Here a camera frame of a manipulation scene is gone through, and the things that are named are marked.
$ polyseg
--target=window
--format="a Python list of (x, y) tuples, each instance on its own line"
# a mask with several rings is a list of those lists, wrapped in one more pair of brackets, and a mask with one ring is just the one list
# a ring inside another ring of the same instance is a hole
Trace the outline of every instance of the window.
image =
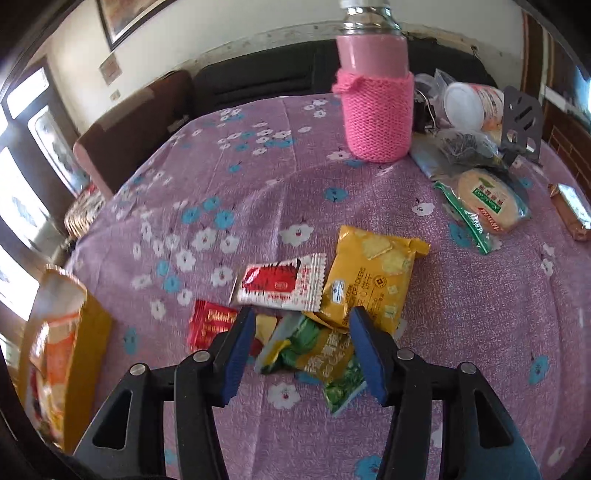
[(0, 247), (0, 301), (28, 320), (38, 288), (39, 282)]
[(27, 126), (39, 149), (73, 195), (78, 195), (89, 184), (89, 176), (82, 170), (53, 118), (45, 106), (29, 120)]
[(0, 135), (4, 133), (7, 126), (8, 121), (6, 120), (6, 115), (4, 115), (4, 109), (2, 108), (2, 105), (0, 105)]
[(45, 70), (40, 68), (33, 75), (16, 87), (8, 97), (6, 103), (12, 118), (18, 117), (31, 102), (49, 87)]
[(0, 172), (0, 216), (26, 246), (36, 247), (35, 237), (49, 213), (22, 176), (8, 148), (0, 152)]

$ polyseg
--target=white wall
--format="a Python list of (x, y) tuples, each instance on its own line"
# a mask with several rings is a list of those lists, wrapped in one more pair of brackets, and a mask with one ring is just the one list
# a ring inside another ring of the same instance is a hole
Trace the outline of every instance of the white wall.
[[(437, 27), (522, 57), (522, 17), (512, 0), (392, 0), (397, 20)], [(113, 102), (200, 54), (259, 32), (339, 20), (338, 0), (177, 0), (116, 50), (122, 74), (109, 87), (99, 65), (109, 55), (95, 0), (85, 0), (46, 45), (72, 120), (84, 132)]]

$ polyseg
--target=bread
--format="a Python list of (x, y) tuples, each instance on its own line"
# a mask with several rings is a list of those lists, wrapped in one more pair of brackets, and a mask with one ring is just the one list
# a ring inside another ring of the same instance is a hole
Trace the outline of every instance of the bread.
[(478, 214), (480, 224), (489, 233), (506, 232), (519, 221), (515, 194), (485, 170), (464, 172), (458, 179), (456, 195), (467, 210)]

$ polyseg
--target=red and white snack packet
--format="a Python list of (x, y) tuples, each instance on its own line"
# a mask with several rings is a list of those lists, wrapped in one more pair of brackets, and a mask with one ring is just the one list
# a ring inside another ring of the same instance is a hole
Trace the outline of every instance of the red and white snack packet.
[(235, 300), (246, 305), (318, 312), (325, 268), (326, 254), (248, 265), (236, 282)]

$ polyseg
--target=snack package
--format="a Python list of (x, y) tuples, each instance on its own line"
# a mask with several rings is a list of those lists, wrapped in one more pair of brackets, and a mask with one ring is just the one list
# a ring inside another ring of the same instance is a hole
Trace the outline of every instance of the snack package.
[(325, 267), (326, 254), (248, 265), (236, 281), (234, 299), (240, 304), (317, 312)]
[(348, 334), (337, 333), (301, 313), (280, 321), (255, 361), (255, 371), (299, 370), (320, 380), (330, 412), (338, 415), (365, 388)]
[[(189, 322), (188, 346), (194, 350), (207, 350), (218, 333), (227, 332), (232, 327), (237, 316), (237, 310), (197, 300)], [(269, 341), (276, 325), (277, 317), (264, 314), (256, 316), (256, 334), (250, 355), (259, 354)]]
[(66, 389), (80, 313), (47, 319), (35, 338), (29, 360), (36, 368), (42, 419), (57, 442), (63, 440)]
[(569, 185), (548, 185), (550, 200), (567, 230), (578, 242), (591, 238), (591, 214), (585, 209), (577, 191)]
[(343, 225), (320, 311), (305, 314), (332, 329), (347, 332), (350, 310), (363, 306), (376, 327), (393, 335), (415, 256), (424, 257), (429, 249), (429, 244), (418, 238), (377, 235)]
[(435, 188), (443, 192), (466, 222), (484, 254), (492, 251), (489, 233), (508, 232), (530, 216), (526, 202), (507, 185), (508, 181), (486, 170), (472, 168), (452, 177), (447, 184), (435, 182)]

